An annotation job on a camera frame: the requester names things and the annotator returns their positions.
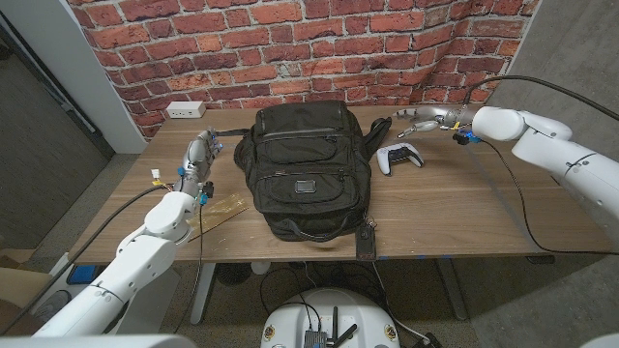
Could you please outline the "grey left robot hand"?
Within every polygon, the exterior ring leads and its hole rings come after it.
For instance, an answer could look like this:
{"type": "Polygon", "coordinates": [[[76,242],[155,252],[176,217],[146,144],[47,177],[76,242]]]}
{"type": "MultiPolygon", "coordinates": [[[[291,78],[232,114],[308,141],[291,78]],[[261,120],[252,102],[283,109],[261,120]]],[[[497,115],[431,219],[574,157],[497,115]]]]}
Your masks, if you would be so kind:
{"type": "Polygon", "coordinates": [[[175,191],[181,191],[196,197],[210,175],[210,168],[222,149],[217,132],[208,128],[201,132],[188,145],[179,167],[180,179],[174,185],[175,191]]]}

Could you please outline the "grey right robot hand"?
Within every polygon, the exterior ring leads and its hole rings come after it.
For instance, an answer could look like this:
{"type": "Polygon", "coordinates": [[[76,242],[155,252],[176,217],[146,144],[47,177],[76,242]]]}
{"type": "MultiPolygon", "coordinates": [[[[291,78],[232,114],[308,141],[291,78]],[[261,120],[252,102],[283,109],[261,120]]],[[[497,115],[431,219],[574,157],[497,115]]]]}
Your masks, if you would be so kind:
{"type": "Polygon", "coordinates": [[[469,127],[474,115],[480,110],[479,106],[448,106],[425,105],[404,108],[394,113],[399,119],[408,120],[411,126],[398,134],[403,138],[413,132],[426,132],[435,129],[456,131],[469,127]]]}

